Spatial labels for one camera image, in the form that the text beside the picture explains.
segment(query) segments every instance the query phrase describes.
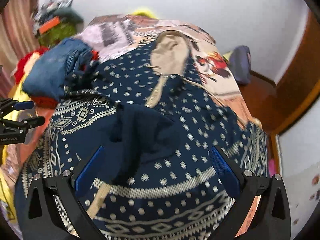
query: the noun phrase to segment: purple bag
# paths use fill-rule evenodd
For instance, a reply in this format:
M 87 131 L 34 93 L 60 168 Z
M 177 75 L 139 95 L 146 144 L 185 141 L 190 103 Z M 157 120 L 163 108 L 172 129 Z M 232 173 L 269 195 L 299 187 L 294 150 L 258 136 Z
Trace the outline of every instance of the purple bag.
M 228 68 L 238 84 L 249 84 L 251 79 L 251 55 L 249 47 L 236 47 L 229 58 Z

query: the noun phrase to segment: pink object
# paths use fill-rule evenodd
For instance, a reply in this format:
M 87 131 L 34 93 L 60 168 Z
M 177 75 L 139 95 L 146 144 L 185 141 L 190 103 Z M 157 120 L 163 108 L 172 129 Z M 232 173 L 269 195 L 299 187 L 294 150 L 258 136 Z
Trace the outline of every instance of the pink object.
M 269 160 L 269 173 L 270 173 L 270 177 L 272 177 L 273 175 L 275 175 L 277 173 L 276 171 L 276 163 L 274 159 Z

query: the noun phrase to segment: orange tag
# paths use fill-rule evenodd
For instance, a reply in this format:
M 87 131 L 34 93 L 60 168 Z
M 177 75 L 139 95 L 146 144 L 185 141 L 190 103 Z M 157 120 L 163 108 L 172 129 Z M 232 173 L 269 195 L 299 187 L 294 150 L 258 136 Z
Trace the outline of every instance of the orange tag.
M 57 26 L 60 23 L 60 19 L 58 16 L 54 17 L 53 19 L 45 22 L 44 24 L 42 24 L 39 28 L 39 33 L 43 34 L 46 31 L 50 30 L 51 28 Z

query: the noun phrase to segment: beige fabric strap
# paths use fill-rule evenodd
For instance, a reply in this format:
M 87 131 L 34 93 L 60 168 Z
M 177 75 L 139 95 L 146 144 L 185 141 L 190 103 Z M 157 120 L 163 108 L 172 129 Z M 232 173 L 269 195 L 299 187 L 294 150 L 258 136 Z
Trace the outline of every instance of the beige fabric strap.
M 89 217 L 93 220 L 97 213 L 99 212 L 99 209 L 101 208 L 101 205 L 103 204 L 103 201 L 105 200 L 106 196 L 108 195 L 109 191 L 111 189 L 111 185 L 103 182 L 101 187 L 99 188 L 98 192 L 96 193 L 96 196 L 94 197 L 94 200 L 92 201 L 90 207 L 87 210 L 87 214 Z M 75 229 L 71 231 L 71 234 L 74 236 L 78 236 Z
M 162 95 L 162 88 L 164 84 L 167 82 L 168 76 L 161 76 L 159 81 L 153 91 L 151 92 L 150 98 L 145 103 L 145 106 L 154 108 L 160 101 Z

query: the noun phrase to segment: wooden door frame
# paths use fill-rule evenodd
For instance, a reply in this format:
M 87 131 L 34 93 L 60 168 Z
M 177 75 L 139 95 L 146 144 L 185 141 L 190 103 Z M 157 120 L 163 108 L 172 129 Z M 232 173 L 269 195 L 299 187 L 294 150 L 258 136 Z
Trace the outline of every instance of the wooden door frame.
M 311 108 L 313 103 L 320 96 L 320 80 L 316 83 L 312 91 L 308 94 L 302 104 L 290 114 L 284 122 L 274 129 L 270 134 L 271 147 L 273 151 L 274 161 L 276 164 L 276 172 L 282 175 L 281 173 L 281 156 L 279 152 L 278 137 L 286 132 L 290 127 L 292 127 L 304 114 Z

